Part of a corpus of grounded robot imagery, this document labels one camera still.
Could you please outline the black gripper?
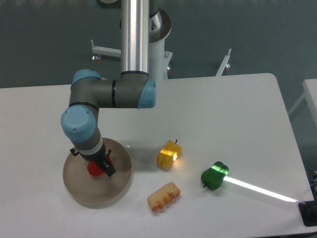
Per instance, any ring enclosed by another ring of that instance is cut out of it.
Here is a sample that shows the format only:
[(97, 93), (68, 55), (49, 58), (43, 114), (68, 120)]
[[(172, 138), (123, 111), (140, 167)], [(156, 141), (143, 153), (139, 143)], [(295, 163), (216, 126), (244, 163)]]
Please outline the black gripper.
[(79, 150), (76, 147), (73, 147), (70, 149), (70, 152), (73, 156), (80, 154), (85, 160), (97, 163), (99, 168), (101, 168), (108, 177), (111, 177), (116, 173), (111, 158), (105, 156), (106, 146), (104, 143), (101, 146), (95, 146), (90, 150)]

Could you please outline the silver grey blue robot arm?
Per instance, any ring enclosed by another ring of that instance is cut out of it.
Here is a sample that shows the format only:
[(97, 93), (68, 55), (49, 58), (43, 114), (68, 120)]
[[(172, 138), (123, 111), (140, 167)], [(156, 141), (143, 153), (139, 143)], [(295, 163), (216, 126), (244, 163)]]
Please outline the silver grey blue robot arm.
[(95, 162), (111, 177), (115, 172), (98, 128), (100, 108), (153, 108), (156, 82), (149, 76), (149, 30), (151, 0), (121, 1), (121, 73), (118, 80), (102, 79), (90, 69), (74, 74), (69, 107), (61, 116), (61, 127), (73, 143), (71, 153)]

